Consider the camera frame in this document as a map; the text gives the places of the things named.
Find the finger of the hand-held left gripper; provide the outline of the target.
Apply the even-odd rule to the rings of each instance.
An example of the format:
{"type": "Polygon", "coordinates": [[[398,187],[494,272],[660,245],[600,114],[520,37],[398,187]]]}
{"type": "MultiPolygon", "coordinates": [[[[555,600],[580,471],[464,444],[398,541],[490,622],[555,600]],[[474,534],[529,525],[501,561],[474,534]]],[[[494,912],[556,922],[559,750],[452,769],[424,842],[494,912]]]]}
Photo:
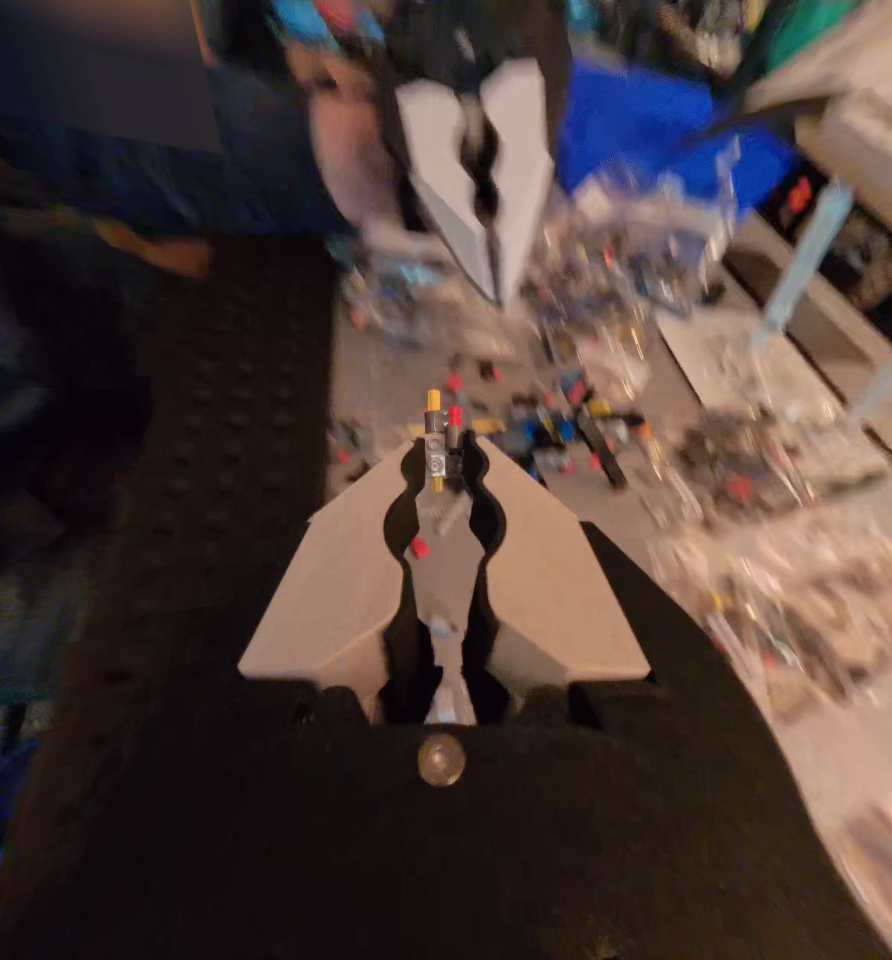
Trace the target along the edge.
{"type": "Polygon", "coordinates": [[[520,289],[551,186],[546,83],[535,59],[507,60],[484,82],[480,102],[496,137],[488,184],[496,210],[487,221],[493,303],[503,308],[520,289]]]}
{"type": "Polygon", "coordinates": [[[500,302],[494,216],[462,159],[467,116],[448,87],[416,79],[396,89],[409,181],[429,225],[479,294],[500,302]]]}

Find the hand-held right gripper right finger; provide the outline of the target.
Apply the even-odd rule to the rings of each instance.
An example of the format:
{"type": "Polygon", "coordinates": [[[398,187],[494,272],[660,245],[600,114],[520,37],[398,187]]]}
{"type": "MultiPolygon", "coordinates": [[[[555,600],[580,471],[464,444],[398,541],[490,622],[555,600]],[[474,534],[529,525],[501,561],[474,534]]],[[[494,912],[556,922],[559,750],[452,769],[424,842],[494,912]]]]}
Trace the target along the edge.
{"type": "Polygon", "coordinates": [[[539,690],[644,682],[650,664],[577,516],[487,438],[466,435],[461,459],[483,550],[461,648],[476,723],[539,690]]]}

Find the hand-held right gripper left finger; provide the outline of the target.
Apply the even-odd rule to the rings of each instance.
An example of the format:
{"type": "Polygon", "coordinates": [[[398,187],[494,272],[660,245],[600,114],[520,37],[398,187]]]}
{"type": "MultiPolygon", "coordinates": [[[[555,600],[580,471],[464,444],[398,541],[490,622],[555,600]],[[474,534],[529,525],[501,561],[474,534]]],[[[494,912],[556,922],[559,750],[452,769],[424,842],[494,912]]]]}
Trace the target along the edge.
{"type": "Polygon", "coordinates": [[[244,678],[342,688],[371,717],[426,721],[443,675],[409,563],[426,473],[423,443],[407,441],[309,519],[238,662],[244,678]]]}

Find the black orange lego assembly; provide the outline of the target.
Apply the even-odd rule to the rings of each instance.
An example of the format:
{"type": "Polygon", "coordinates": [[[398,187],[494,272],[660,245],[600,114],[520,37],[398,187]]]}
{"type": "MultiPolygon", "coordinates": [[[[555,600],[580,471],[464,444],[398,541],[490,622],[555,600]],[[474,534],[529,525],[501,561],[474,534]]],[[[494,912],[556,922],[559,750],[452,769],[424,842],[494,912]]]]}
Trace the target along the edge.
{"type": "Polygon", "coordinates": [[[592,468],[615,491],[629,482],[614,445],[600,428],[596,403],[600,397],[582,381],[563,396],[565,407],[554,406],[551,393],[515,392],[508,402],[500,448],[520,468],[546,487],[545,470],[567,473],[578,446],[590,454],[592,468]]]}

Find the grey lego block yellow pin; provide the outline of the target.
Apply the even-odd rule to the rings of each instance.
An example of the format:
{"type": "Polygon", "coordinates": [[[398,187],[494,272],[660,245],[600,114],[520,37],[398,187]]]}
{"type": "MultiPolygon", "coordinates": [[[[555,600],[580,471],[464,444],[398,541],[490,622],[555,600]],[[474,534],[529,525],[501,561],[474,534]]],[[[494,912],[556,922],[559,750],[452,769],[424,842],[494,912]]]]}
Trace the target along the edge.
{"type": "Polygon", "coordinates": [[[461,449],[463,436],[462,407],[457,403],[445,404],[438,389],[428,390],[423,438],[427,486],[433,494],[444,492],[451,457],[461,449]]]}

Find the person's left forearm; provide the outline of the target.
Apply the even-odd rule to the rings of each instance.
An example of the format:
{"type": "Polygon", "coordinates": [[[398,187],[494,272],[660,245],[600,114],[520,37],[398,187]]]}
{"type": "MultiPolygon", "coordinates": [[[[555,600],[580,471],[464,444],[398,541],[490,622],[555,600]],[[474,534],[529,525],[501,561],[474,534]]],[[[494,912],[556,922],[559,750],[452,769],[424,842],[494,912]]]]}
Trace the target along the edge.
{"type": "Polygon", "coordinates": [[[0,113],[0,158],[50,201],[147,233],[348,234],[312,149],[308,91],[288,69],[208,71],[219,152],[0,113]]]}

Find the full clear lego parts bag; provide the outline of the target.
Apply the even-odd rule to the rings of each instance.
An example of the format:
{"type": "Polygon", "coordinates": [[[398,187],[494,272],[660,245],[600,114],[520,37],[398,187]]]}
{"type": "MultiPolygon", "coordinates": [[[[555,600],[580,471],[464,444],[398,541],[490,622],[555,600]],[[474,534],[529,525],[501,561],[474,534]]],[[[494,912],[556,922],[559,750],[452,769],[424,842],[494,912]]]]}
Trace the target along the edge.
{"type": "Polygon", "coordinates": [[[715,158],[716,192],[701,200],[683,179],[660,174],[653,185],[630,170],[602,168],[572,192],[580,236],[601,239],[608,269],[638,302],[686,319],[725,293],[721,261],[739,224],[733,173],[741,157],[733,137],[715,158]]]}

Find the large clear lego parts bag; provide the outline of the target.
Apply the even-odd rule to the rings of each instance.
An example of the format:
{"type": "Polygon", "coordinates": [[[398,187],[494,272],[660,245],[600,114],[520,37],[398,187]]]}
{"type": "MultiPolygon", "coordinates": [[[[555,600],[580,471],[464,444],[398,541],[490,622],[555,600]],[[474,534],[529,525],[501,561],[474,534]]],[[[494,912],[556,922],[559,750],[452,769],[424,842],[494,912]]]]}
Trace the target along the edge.
{"type": "Polygon", "coordinates": [[[657,583],[725,654],[767,718],[879,705],[892,674],[892,538],[866,513],[810,514],[649,548],[657,583]]]}

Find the person's left hand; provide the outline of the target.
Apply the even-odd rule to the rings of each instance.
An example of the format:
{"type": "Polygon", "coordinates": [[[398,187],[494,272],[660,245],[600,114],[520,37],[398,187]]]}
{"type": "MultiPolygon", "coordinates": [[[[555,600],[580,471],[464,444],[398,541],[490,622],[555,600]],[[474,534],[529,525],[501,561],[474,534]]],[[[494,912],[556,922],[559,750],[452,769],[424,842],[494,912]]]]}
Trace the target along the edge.
{"type": "Polygon", "coordinates": [[[308,91],[311,142],[337,209],[355,228],[403,225],[399,172],[381,136],[370,72],[343,54],[289,42],[286,60],[308,91]]]}

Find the blue plastic bin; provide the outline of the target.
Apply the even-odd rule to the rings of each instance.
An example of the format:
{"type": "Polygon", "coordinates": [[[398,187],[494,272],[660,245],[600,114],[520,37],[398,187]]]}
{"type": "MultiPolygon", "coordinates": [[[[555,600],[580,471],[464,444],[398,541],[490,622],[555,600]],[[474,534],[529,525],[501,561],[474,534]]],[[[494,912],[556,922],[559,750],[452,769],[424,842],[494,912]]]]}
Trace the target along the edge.
{"type": "Polygon", "coordinates": [[[567,194],[597,174],[648,191],[671,175],[687,197],[711,202],[719,187],[716,160],[738,138],[732,182],[739,210],[754,209],[791,171],[797,153],[762,126],[686,144],[722,112],[702,83],[577,58],[558,133],[556,180],[567,194]]]}

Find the small bag red blue parts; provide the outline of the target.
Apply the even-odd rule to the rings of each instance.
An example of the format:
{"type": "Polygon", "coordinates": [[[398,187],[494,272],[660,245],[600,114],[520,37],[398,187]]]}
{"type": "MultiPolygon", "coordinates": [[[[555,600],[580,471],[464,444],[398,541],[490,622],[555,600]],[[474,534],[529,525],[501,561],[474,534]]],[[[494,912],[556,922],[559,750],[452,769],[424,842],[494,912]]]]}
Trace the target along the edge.
{"type": "Polygon", "coordinates": [[[434,259],[359,254],[340,283],[340,301],[357,331],[411,349],[468,352],[496,331],[464,273],[434,259]]]}

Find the black perforated panel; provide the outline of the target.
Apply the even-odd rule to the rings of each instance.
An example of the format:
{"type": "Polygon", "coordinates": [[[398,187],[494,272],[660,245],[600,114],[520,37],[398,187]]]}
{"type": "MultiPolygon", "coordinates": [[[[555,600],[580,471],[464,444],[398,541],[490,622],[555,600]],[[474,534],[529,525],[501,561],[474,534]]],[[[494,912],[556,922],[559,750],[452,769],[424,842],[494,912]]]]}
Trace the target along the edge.
{"type": "Polygon", "coordinates": [[[323,502],[336,267],[220,238],[137,324],[140,436],[79,556],[73,634],[0,858],[0,958],[273,958],[246,893],[308,706],[236,668],[323,502]]]}

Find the clear bag black orange parts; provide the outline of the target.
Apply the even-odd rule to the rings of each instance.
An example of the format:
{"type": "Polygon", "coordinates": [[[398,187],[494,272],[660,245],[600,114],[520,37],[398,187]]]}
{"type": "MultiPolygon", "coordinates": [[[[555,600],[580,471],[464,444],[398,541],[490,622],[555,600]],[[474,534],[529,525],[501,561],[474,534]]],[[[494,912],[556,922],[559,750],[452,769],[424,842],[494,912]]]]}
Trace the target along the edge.
{"type": "Polygon", "coordinates": [[[671,460],[709,529],[808,510],[892,474],[859,426],[766,414],[707,414],[672,442],[671,460]]]}

